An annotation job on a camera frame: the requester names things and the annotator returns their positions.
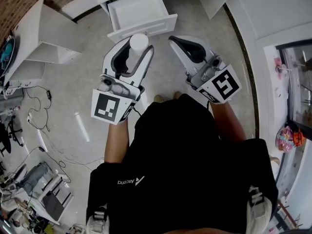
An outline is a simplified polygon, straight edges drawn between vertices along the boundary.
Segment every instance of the white drawer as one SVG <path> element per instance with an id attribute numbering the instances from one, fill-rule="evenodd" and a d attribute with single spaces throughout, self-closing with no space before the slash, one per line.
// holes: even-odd
<path id="1" fill-rule="evenodd" d="M 108 4 L 115 43 L 136 33 L 148 37 L 173 31 L 177 14 L 169 15 L 162 0 L 117 0 Z"/>

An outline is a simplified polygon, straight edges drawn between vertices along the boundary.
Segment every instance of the shoe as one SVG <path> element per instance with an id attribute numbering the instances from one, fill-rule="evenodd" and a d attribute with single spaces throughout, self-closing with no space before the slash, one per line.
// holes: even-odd
<path id="1" fill-rule="evenodd" d="M 164 99 L 160 95 L 155 95 L 154 102 L 163 103 Z"/>
<path id="2" fill-rule="evenodd" d="M 180 91 L 175 92 L 174 99 L 179 99 L 179 97 L 182 95 Z"/>

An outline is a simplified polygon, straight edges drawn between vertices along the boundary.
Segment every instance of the black t-shirt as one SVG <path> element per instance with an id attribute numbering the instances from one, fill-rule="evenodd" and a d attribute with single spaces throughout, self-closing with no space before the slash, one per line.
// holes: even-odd
<path id="1" fill-rule="evenodd" d="M 121 164 L 91 173 L 87 219 L 107 203 L 110 233 L 216 228 L 245 233 L 251 185 L 273 208 L 277 188 L 266 143 L 228 143 L 210 112 L 188 95 L 153 103 Z"/>

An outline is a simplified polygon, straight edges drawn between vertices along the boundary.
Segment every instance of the chair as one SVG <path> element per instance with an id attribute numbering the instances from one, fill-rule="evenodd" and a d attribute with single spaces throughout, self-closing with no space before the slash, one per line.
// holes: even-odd
<path id="1" fill-rule="evenodd" d="M 9 124 L 8 124 L 8 127 L 6 128 L 6 130 L 8 130 L 8 128 L 10 128 L 11 132 L 9 132 L 9 137 L 13 139 L 13 141 L 16 141 L 21 147 L 24 146 L 24 144 L 20 144 L 18 138 L 16 137 L 15 133 L 18 133 L 18 132 L 23 132 L 23 129 L 19 129 L 19 130 L 14 130 L 14 127 L 13 127 L 13 119 L 15 119 L 15 116 L 12 116 Z"/>
<path id="2" fill-rule="evenodd" d="M 0 142 L 4 145 L 0 152 L 3 155 L 3 151 L 6 150 L 8 153 L 11 153 L 11 142 L 8 131 L 5 129 L 5 126 L 0 122 Z"/>

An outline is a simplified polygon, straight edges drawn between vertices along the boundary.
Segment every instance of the cable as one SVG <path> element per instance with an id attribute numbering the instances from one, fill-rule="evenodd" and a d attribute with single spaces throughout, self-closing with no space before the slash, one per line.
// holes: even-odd
<path id="1" fill-rule="evenodd" d="M 42 82 L 42 79 L 43 79 L 43 77 L 44 77 L 44 74 L 45 74 L 46 69 L 47 69 L 47 63 L 45 63 L 44 72 L 43 72 L 43 75 L 42 75 L 42 77 L 41 77 L 40 83 Z M 34 108 L 35 108 L 35 91 L 36 91 L 36 89 L 37 89 L 37 87 L 34 89 L 34 92 L 33 92 Z"/>
<path id="2" fill-rule="evenodd" d="M 34 88 L 36 89 L 37 87 L 40 87 L 40 88 L 42 88 L 42 89 L 44 89 L 45 91 L 48 92 L 47 89 L 45 89 L 45 88 L 43 88 L 43 87 L 41 87 L 41 86 L 35 86 Z M 33 108 L 30 108 L 30 109 L 28 110 L 28 113 L 29 113 L 31 110 L 36 111 L 36 112 L 39 112 L 39 111 L 41 110 L 41 101 L 40 101 L 40 99 L 39 99 L 38 97 L 35 97 L 35 96 L 34 96 L 35 91 L 34 91 L 34 93 L 33 93 L 33 97 L 31 97 L 31 96 L 28 94 L 28 91 L 27 91 L 28 88 L 25 88 L 25 89 L 26 89 L 26 92 L 27 92 L 28 97 L 29 97 L 30 99 L 33 99 L 33 100 L 34 100 L 34 107 L 33 107 Z M 38 109 L 38 110 L 37 110 L 36 107 L 35 107 L 35 98 L 39 101 L 39 109 Z M 43 127 L 38 127 L 38 126 L 35 126 L 34 124 L 32 124 L 32 123 L 30 122 L 30 120 L 28 120 L 28 123 L 29 123 L 30 125 L 32 125 L 34 128 L 38 129 L 38 130 L 42 130 L 42 129 L 46 128 L 47 131 L 50 132 L 50 128 L 48 127 L 48 120 L 49 120 L 48 109 L 51 108 L 51 106 L 52 106 L 52 101 L 51 101 L 50 98 L 48 98 L 48 99 L 49 99 L 49 101 L 50 101 L 50 106 L 49 106 L 49 107 L 44 107 L 44 109 L 45 109 L 45 111 L 46 111 L 46 113 L 47 113 L 47 120 L 46 120 L 45 125 L 44 125 Z"/>
<path id="3" fill-rule="evenodd" d="M 92 163 L 94 163 L 94 162 L 96 162 L 96 161 L 98 161 L 98 160 L 104 159 L 103 157 L 101 157 L 101 158 L 98 158 L 98 159 L 96 159 L 96 160 L 94 160 L 94 161 L 91 161 L 91 162 L 88 162 L 88 163 L 85 163 L 85 164 L 82 164 L 82 163 L 80 163 L 80 162 L 78 162 L 78 161 L 75 161 L 75 160 L 73 160 L 73 159 L 69 159 L 69 158 L 67 158 L 66 156 L 65 156 L 65 158 L 66 158 L 67 160 L 73 161 L 73 162 L 75 162 L 75 163 L 72 163 L 72 162 L 63 160 L 62 157 L 60 157 L 60 156 L 55 152 L 54 148 L 55 148 L 60 154 L 64 154 L 64 152 L 61 152 L 61 151 L 59 151 L 59 150 L 56 148 L 56 146 L 55 146 L 55 145 L 53 144 L 53 142 L 50 140 L 49 136 L 48 136 L 44 131 L 41 130 L 41 132 L 43 132 L 43 133 L 45 134 L 45 136 L 47 137 L 49 146 L 50 146 L 50 148 L 52 149 L 52 151 L 53 151 L 53 152 L 55 153 L 55 155 L 56 155 L 57 157 L 59 157 L 63 162 L 67 162 L 67 163 L 70 163 L 70 164 L 73 164 L 73 165 L 82 165 L 82 166 L 85 166 L 85 167 L 86 167 L 86 165 L 89 165 L 89 164 L 92 164 Z"/>
<path id="4" fill-rule="evenodd" d="M 30 195 L 30 199 L 28 200 L 28 203 L 27 203 L 27 206 L 26 206 L 26 209 L 27 209 L 27 208 L 28 208 L 28 205 L 29 205 L 29 202 L 31 201 L 31 199 L 32 199 L 32 197 L 33 197 L 34 187 L 33 187 L 30 183 L 28 183 L 28 182 L 26 182 L 25 185 L 26 185 L 26 184 L 29 184 L 29 185 L 31 186 L 31 195 Z"/>
<path id="5" fill-rule="evenodd" d="M 38 226 L 40 229 L 42 229 L 45 225 L 44 218 L 42 217 L 42 220 L 40 220 L 40 221 L 38 220 L 38 218 L 36 218 L 35 220 L 38 221 L 37 223 L 35 223 L 36 226 L 43 221 L 43 226 Z"/>
<path id="6" fill-rule="evenodd" d="M 37 85 L 37 86 L 33 86 L 33 87 L 22 87 L 22 86 L 16 86 L 16 87 L 9 87 L 9 88 L 24 88 L 24 89 L 26 89 L 26 88 L 37 88 L 37 87 L 39 87 L 39 88 L 42 88 L 42 89 L 44 89 L 45 91 L 48 91 L 46 88 L 43 88 L 43 87 L 41 87 L 41 86 L 39 86 L 39 85 Z"/>
<path id="7" fill-rule="evenodd" d="M 138 115 L 140 115 L 140 117 L 142 116 L 139 111 L 137 111 L 134 107 L 133 107 L 133 110 L 136 111 L 138 113 Z"/>
<path id="8" fill-rule="evenodd" d="M 9 177 L 11 174 L 16 174 L 14 172 L 9 172 L 6 176 Z"/>
<path id="9" fill-rule="evenodd" d="M 58 166 L 59 168 L 63 171 L 63 173 L 68 177 L 69 179 L 69 182 L 67 182 L 67 184 L 70 184 L 72 182 L 72 180 L 70 179 L 70 177 L 67 175 L 67 173 L 63 170 L 63 168 L 66 168 L 66 164 L 63 162 L 63 161 L 59 161 L 57 162 L 55 159 L 53 159 L 47 152 L 45 152 L 49 157 L 50 159 L 52 159 Z"/>
<path id="10" fill-rule="evenodd" d="M 6 202 L 6 201 L 11 200 L 11 198 L 12 198 L 12 193 L 10 192 L 10 198 L 9 198 L 9 199 L 7 199 L 7 200 L 5 200 L 5 201 L 2 201 L 2 197 L 1 197 L 1 204 L 4 203 L 4 202 Z"/>
<path id="11" fill-rule="evenodd" d="M 22 163 L 24 163 L 25 162 L 25 160 L 27 159 L 27 157 L 28 156 L 30 156 L 31 155 L 31 153 L 36 149 L 36 148 L 39 148 L 39 146 L 37 146 L 37 147 L 35 147 L 33 150 L 31 150 L 30 151 L 30 153 L 26 156 L 26 158 L 23 160 L 23 162 Z M 13 174 L 15 174 L 16 173 L 16 171 L 18 170 L 18 168 L 22 165 L 22 163 L 16 168 L 16 170 L 13 172 Z"/>

